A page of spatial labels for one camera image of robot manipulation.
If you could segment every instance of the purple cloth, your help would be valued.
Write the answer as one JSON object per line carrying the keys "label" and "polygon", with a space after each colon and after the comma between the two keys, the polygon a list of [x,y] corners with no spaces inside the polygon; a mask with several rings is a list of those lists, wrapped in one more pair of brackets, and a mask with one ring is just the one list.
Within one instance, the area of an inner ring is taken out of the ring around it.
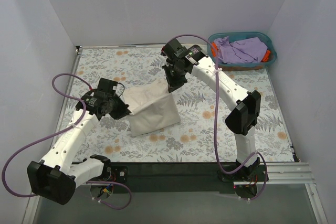
{"label": "purple cloth", "polygon": [[251,38],[229,43],[229,37],[215,39],[219,59],[223,63],[253,63],[261,62],[267,46],[259,38]]}

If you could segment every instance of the teal plastic bin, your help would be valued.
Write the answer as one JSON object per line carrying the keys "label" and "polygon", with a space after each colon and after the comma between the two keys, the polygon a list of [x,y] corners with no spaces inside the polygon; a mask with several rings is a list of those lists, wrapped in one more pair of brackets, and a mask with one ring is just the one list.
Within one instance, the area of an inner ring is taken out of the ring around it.
{"label": "teal plastic bin", "polygon": [[[220,63],[219,67],[221,67],[224,71],[237,71],[237,70],[257,70],[265,68],[266,66],[271,65],[275,60],[277,59],[277,53],[274,50],[273,44],[271,39],[259,32],[244,32],[244,33],[220,33],[220,34],[213,34],[209,37],[209,41],[212,43],[215,39],[218,38],[224,38],[226,36],[229,36],[229,42],[235,42],[237,40],[243,40],[243,39],[249,39],[249,38],[255,38],[258,37],[261,42],[265,43],[267,46],[267,49],[271,51],[268,61],[267,62],[257,62],[257,63],[239,63],[239,64],[224,64]],[[207,45],[207,51],[212,60],[215,62],[215,58],[211,52],[210,45]]]}

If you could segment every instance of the white cloth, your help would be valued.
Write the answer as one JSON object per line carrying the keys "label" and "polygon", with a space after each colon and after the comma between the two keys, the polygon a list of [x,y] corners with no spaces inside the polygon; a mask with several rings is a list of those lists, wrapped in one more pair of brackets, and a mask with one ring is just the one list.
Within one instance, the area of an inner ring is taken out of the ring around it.
{"label": "white cloth", "polygon": [[126,89],[123,97],[131,111],[128,119],[132,136],[153,132],[181,121],[165,79]]}

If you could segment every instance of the white wall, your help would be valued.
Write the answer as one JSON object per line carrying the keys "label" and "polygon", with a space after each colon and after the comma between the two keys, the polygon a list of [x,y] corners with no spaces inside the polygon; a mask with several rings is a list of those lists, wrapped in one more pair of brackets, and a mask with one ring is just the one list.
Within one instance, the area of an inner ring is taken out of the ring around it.
{"label": "white wall", "polygon": [[267,32],[284,0],[50,0],[75,45],[164,43],[182,33]]}
{"label": "white wall", "polygon": [[279,56],[270,74],[291,139],[336,223],[336,1],[286,0],[269,36]]}
{"label": "white wall", "polygon": [[[49,0],[0,0],[0,167],[17,149],[55,130],[62,97],[51,87],[70,71],[75,48]],[[65,89],[66,79],[58,82]],[[13,160],[7,172],[12,189],[30,193],[26,169],[50,146],[39,144]],[[27,199],[0,186],[0,222],[21,223]]]}

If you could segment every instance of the orange object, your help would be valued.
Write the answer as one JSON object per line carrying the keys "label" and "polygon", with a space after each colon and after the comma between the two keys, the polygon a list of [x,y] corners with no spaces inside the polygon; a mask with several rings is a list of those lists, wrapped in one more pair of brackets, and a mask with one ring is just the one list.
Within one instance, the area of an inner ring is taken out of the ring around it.
{"label": "orange object", "polygon": [[266,53],[265,53],[265,56],[263,57],[263,59],[262,59],[261,61],[262,61],[262,62],[267,62],[270,53],[271,53],[271,51],[270,51],[270,50],[267,50]]}
{"label": "orange object", "polygon": [[[217,45],[216,43],[212,42],[212,45],[216,48],[217,52],[218,52],[218,48],[217,48]],[[214,58],[217,56],[217,52],[214,51],[213,47],[211,47],[211,52],[212,52],[212,55],[214,56]]]}

